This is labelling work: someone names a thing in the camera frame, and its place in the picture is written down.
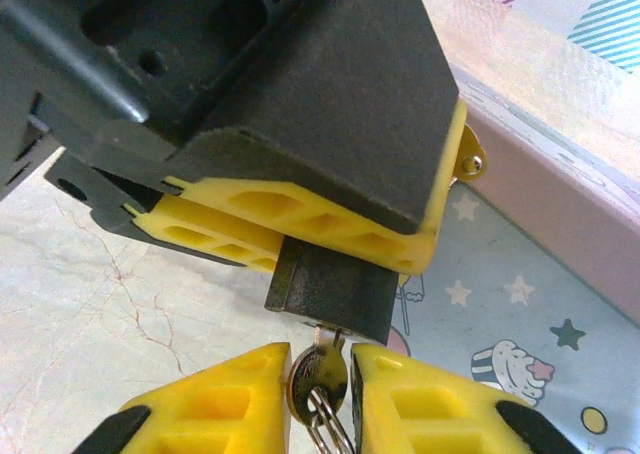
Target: silver key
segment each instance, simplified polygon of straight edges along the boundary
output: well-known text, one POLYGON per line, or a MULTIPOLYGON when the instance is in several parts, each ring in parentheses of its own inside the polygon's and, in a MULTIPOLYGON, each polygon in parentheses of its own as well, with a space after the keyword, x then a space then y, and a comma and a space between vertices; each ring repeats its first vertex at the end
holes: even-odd
POLYGON ((291 368, 287 381, 287 402, 291 415, 307 427, 311 427, 316 411, 309 408, 311 393, 314 389, 333 410, 338 412, 347 394, 349 374, 342 357, 344 339, 340 331, 316 327, 316 339, 313 346, 306 349, 291 368), (333 339, 324 338, 330 332, 333 339))

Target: yellow rubber pad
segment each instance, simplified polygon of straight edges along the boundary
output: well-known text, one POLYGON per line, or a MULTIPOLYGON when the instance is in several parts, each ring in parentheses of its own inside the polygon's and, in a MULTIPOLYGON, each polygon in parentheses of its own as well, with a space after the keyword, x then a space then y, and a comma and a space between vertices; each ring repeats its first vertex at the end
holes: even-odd
POLYGON ((148 214, 129 210, 152 237, 258 270, 273 270, 284 234, 420 274, 435 250, 466 113, 459 100, 424 223, 413 235, 398 234, 296 184, 266 180, 205 178, 192 184, 169 177, 166 182, 183 190, 179 200, 166 195, 148 214))
POLYGON ((362 378, 361 454, 531 454, 494 408, 526 406, 519 398, 383 347, 352 353, 362 378))
POLYGON ((288 343, 268 344, 132 399, 151 415, 122 454, 283 454, 288 343))

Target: yellow triangular block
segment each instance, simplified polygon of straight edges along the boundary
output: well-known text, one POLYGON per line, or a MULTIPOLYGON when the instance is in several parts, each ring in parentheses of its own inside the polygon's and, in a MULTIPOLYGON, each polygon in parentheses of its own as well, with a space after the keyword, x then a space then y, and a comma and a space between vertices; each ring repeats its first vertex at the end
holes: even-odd
POLYGON ((526 406, 517 397, 383 347, 358 344, 352 357, 361 454, 531 453, 495 410, 526 406))
POLYGON ((288 343, 274 343, 129 401, 151 415, 122 454, 283 454, 288 343))

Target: key ring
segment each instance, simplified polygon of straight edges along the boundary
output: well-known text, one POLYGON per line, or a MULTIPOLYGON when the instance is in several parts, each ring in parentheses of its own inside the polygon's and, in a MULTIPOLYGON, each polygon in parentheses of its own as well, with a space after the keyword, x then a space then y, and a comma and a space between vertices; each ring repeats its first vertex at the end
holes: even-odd
POLYGON ((327 402, 322 389, 315 387, 309 395, 309 400, 316 411, 311 420, 311 426, 307 427, 307 432, 311 436, 311 440, 316 446, 318 454, 333 454, 334 452, 324 437, 322 437, 322 433, 320 432, 321 426, 325 426, 327 431, 329 431, 333 446, 338 449, 338 454, 355 454, 355 449, 349 436, 347 436, 343 425, 333 412, 331 405, 327 402))

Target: cupcake illustration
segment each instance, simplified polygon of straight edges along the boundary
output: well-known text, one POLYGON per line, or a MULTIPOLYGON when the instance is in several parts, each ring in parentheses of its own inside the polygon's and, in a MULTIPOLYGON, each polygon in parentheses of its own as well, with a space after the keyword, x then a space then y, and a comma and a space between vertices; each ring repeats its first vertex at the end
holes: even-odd
POLYGON ((555 367, 503 339, 495 346, 476 352, 471 358, 471 376, 487 386, 514 394, 536 406, 544 397, 555 367))

